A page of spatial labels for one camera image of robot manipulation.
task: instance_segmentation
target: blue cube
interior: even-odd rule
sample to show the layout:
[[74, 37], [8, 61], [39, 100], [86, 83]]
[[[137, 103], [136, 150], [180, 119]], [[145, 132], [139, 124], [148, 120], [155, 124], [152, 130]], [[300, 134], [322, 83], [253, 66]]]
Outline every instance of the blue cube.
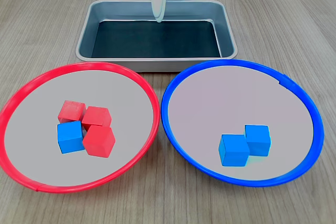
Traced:
[[244, 135], [222, 135], [218, 150], [223, 166], [245, 166], [250, 154]]
[[268, 126], [245, 125], [245, 138], [251, 156], [268, 156], [271, 148], [271, 138]]
[[63, 154], [85, 150], [80, 121], [58, 124], [57, 137], [59, 148]]

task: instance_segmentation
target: tray rim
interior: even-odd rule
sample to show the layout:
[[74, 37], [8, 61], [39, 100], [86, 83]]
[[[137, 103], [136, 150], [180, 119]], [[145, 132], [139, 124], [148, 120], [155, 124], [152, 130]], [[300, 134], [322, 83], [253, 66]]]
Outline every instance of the tray rim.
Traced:
[[[51, 186], [34, 181], [26, 177], [15, 168], [15, 166], [11, 163], [6, 153], [5, 133], [8, 122], [11, 119], [12, 114], [15, 112], [20, 103], [28, 95], [30, 95], [35, 89], [37, 89], [47, 81], [68, 73], [87, 71], [87, 70], [101, 70], [121, 74], [123, 76], [128, 77], [132, 81], [136, 82], [145, 91], [145, 93], [150, 99], [153, 109], [153, 124], [151, 132], [147, 138], [147, 141], [139, 150], [139, 152], [136, 154], [136, 156], [133, 159], [131, 159], [127, 164], [125, 164], [123, 167], [121, 167], [119, 170], [115, 171], [114, 173], [104, 178], [95, 180], [90, 183], [76, 186]], [[160, 117], [161, 117], [160, 104], [154, 89], [142, 76], [140, 76], [133, 70], [130, 70], [120, 65], [106, 62], [80, 62], [61, 66], [53, 70], [47, 71], [39, 75], [38, 77], [34, 78], [27, 84], [25, 84], [7, 101], [7, 103], [2, 108], [0, 112], [0, 166], [2, 167], [4, 172], [14, 181], [34, 191], [64, 194], [64, 193], [74, 193], [78, 191], [93, 189], [121, 176], [123, 173], [125, 173], [131, 167], [133, 167], [144, 156], [144, 154], [151, 147], [158, 133], [160, 125]]]
[[[99, 3], [102, 3], [102, 2], [150, 3], [151, 1], [150, 0], [97, 0], [97, 1], [92, 2], [89, 5], [88, 11], [87, 11], [87, 14], [86, 14], [86, 17], [85, 17], [85, 21], [84, 21], [84, 24], [83, 24], [83, 27], [82, 27], [82, 30], [81, 30], [81, 33], [80, 33], [80, 36], [79, 36], [79, 39], [78, 39], [78, 43], [77, 43], [76, 49], [75, 49], [76, 57], [78, 59], [80, 59], [81, 61], [84, 61], [84, 62], [99, 61], [99, 62], [116, 62], [116, 63], [118, 63], [118, 62], [135, 62], [136, 63], [136, 62], [183, 62], [183, 61], [186, 61], [186, 62], [201, 61], [201, 62], [203, 62], [203, 61], [208, 61], [208, 60], [218, 60], [218, 58], [87, 58], [87, 57], [83, 57], [79, 52], [79, 48], [81, 46], [81, 43], [82, 43], [82, 40], [83, 40], [83, 37], [84, 37], [84, 33], [85, 33], [85, 30], [86, 30], [86, 26], [87, 26], [90, 14], [92, 12], [92, 8], [96, 4], [99, 4]], [[238, 54], [237, 45], [236, 45], [236, 42], [235, 42], [235, 39], [234, 39], [234, 36], [233, 36], [233, 32], [232, 32], [231, 25], [230, 25], [230, 22], [229, 22], [229, 19], [228, 19], [226, 8], [221, 2], [215, 1], [215, 0], [167, 0], [166, 2], [169, 2], [169, 3], [174, 3], [174, 2], [179, 2], [179, 3], [185, 3], [185, 2], [188, 2], [188, 3], [204, 3], [204, 2], [206, 2], [206, 3], [214, 3], [214, 4], [217, 4], [217, 5], [221, 6], [221, 8], [223, 9], [223, 13], [224, 13], [226, 23], [227, 23], [227, 28], [228, 28], [228, 31], [229, 31], [229, 34], [230, 34], [232, 47], [233, 47], [233, 53], [228, 57], [222, 57], [222, 52], [220, 51], [220, 46], [219, 46], [218, 41], [217, 41], [219, 52], [220, 52], [220, 55], [221, 55], [220, 59], [233, 59], [237, 56], [237, 54]]]
[[[293, 94], [295, 94], [302, 103], [306, 106], [310, 117], [312, 119], [313, 124], [313, 141], [312, 145], [309, 149], [308, 154], [304, 158], [304, 160], [293, 170], [289, 171], [286, 174], [281, 176], [271, 178], [271, 179], [263, 179], [263, 180], [245, 180], [245, 179], [237, 179], [225, 176], [223, 174], [216, 173], [211, 169], [204, 167], [203, 165], [199, 164], [197, 161], [193, 160], [178, 144], [178, 141], [174, 137], [174, 134], [170, 128], [169, 124], [169, 117], [168, 117], [168, 107], [171, 95], [178, 87], [180, 83], [182, 83], [187, 77], [191, 76], [194, 73], [197, 73], [204, 69], [220, 67], [220, 66], [239, 66], [245, 67], [249, 69], [254, 69], [265, 73], [279, 81], [279, 84], [287, 88]], [[213, 61], [206, 61], [198, 63], [194, 66], [191, 66], [181, 73], [179, 73], [168, 85], [166, 88], [162, 102], [161, 102], [161, 120], [163, 124], [163, 128], [167, 134], [168, 139], [174, 146], [174, 148], [180, 153], [182, 157], [184, 157], [190, 164], [195, 166], [197, 169], [201, 170], [202, 172], [219, 179], [224, 182], [228, 182], [230, 184], [235, 184], [239, 186], [247, 186], [247, 187], [270, 187], [270, 186], [277, 186], [287, 182], [290, 182], [304, 173], [306, 173], [317, 161], [319, 158], [323, 142], [324, 142], [324, 128], [321, 115], [318, 111], [318, 108], [314, 104], [313, 100], [308, 96], [308, 94], [293, 80], [291, 80], [287, 75], [278, 72], [277, 70], [268, 68], [266, 66], [260, 65], [258, 63], [245, 61], [245, 60], [238, 60], [238, 59], [217, 59]]]

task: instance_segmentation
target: blue rim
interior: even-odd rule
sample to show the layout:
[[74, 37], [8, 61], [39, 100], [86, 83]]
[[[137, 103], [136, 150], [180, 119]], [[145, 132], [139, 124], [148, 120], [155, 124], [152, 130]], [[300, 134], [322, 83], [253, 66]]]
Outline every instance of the blue rim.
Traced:
[[[174, 90], [177, 88], [177, 86], [188, 76], [207, 69], [207, 68], [213, 68], [213, 67], [219, 67], [219, 66], [240, 66], [240, 67], [245, 67], [245, 68], [250, 68], [254, 69], [260, 72], [263, 72], [265, 74], [268, 74], [269, 76], [272, 76], [273, 78], [277, 79], [279, 81], [279, 84], [290, 90], [292, 93], [294, 93], [307, 107], [311, 119], [312, 119], [312, 124], [313, 124], [313, 141], [312, 145], [310, 147], [310, 150], [305, 157], [305, 159], [293, 170], [290, 172], [281, 175], [276, 178], [271, 178], [271, 179], [265, 179], [265, 180], [244, 180], [244, 179], [236, 179], [236, 178], [231, 178], [224, 176], [222, 174], [216, 173], [195, 160], [193, 160], [186, 152], [180, 147], [178, 144], [177, 140], [174, 137], [174, 134], [171, 130], [170, 124], [169, 124], [169, 118], [168, 118], [168, 106], [169, 106], [169, 101], [171, 98], [171, 95], [173, 94]], [[199, 170], [203, 171], [204, 173], [217, 178], [219, 180], [235, 184], [235, 185], [240, 185], [240, 186], [249, 186], [249, 187], [267, 187], [267, 186], [277, 186], [281, 185], [284, 183], [287, 183], [289, 181], [292, 181], [301, 175], [303, 175], [305, 172], [307, 172], [316, 162], [316, 160], [319, 158], [322, 147], [323, 147], [323, 141], [324, 141], [324, 129], [323, 129], [323, 123], [322, 123], [322, 118], [321, 115], [315, 106], [314, 102], [311, 100], [311, 98], [307, 95], [307, 93], [300, 87], [298, 86], [294, 81], [292, 81], [289, 77], [286, 75], [265, 67], [263, 65], [249, 62], [249, 61], [244, 61], [244, 60], [236, 60], [236, 59], [219, 59], [219, 60], [211, 60], [211, 61], [206, 61], [202, 62], [199, 64], [196, 64], [192, 67], [189, 67], [179, 73], [175, 79], [172, 80], [172, 82], [168, 85], [166, 88], [163, 98], [162, 98], [162, 103], [161, 103], [161, 118], [162, 118], [162, 124], [164, 127], [164, 130], [172, 143], [172, 145], [175, 147], [175, 149], [193, 166], [198, 168]]]

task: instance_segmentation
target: dark tray bottom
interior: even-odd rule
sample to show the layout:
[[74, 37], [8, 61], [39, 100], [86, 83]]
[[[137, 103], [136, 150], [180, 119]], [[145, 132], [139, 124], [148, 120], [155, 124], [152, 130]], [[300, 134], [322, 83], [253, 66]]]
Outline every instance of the dark tray bottom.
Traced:
[[92, 58], [220, 58], [207, 21], [104, 21]]

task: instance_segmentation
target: wooden table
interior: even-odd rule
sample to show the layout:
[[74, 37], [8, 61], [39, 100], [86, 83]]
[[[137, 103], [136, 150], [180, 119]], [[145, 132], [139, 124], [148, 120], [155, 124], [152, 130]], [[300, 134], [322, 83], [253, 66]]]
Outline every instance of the wooden table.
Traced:
[[[43, 72], [79, 61], [84, 18], [95, 0], [0, 0], [0, 106]], [[163, 127], [131, 170], [99, 188], [37, 193], [0, 171], [0, 223], [335, 223], [336, 0], [218, 0], [238, 56], [293, 78], [312, 97], [325, 144], [314, 167], [274, 188], [243, 188], [199, 172]], [[162, 99], [174, 74], [143, 74]]]

